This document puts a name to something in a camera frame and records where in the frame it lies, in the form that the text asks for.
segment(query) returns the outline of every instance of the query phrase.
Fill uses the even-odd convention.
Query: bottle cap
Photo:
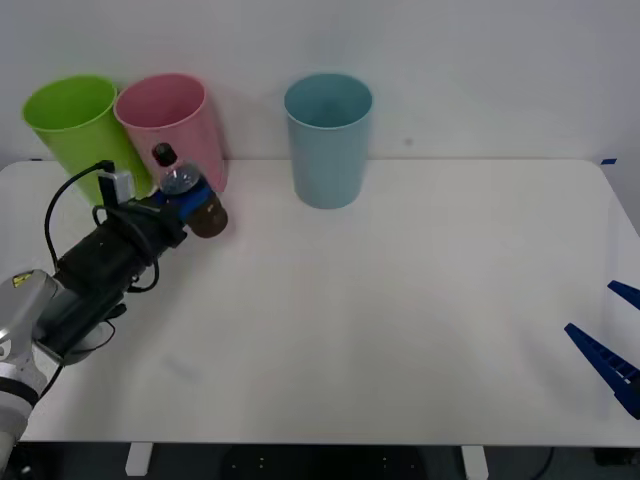
[[[176,152],[173,151],[173,148],[168,143],[159,143],[153,147],[151,154],[161,167],[170,167],[178,159]]]

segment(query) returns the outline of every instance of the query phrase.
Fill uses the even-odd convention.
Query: light blue cup
[[[284,97],[296,194],[315,208],[340,208],[362,187],[373,96],[348,75],[321,73]]]

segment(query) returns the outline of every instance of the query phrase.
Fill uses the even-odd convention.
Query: table leg
[[[129,477],[144,477],[149,470],[149,460],[153,443],[135,442],[129,447],[127,465],[124,467]]]
[[[462,447],[462,460],[464,461],[464,470],[468,480],[487,480],[489,478],[489,468],[487,467],[487,459],[484,456],[484,447],[482,445]]]

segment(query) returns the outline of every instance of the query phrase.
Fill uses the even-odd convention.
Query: bottle
[[[153,147],[152,154],[158,165],[166,168],[159,187],[169,203],[178,202],[201,190],[208,191],[207,200],[186,219],[191,231],[201,238],[211,238],[221,233],[227,226],[229,217],[200,170],[191,163],[178,162],[176,152],[168,143],[159,143]]]

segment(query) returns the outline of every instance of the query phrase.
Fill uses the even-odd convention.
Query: white wall
[[[0,156],[41,155],[20,109],[76,72],[203,77],[235,157],[286,155],[286,86],[353,73],[375,156],[629,158],[640,150],[639,0],[10,0]]]

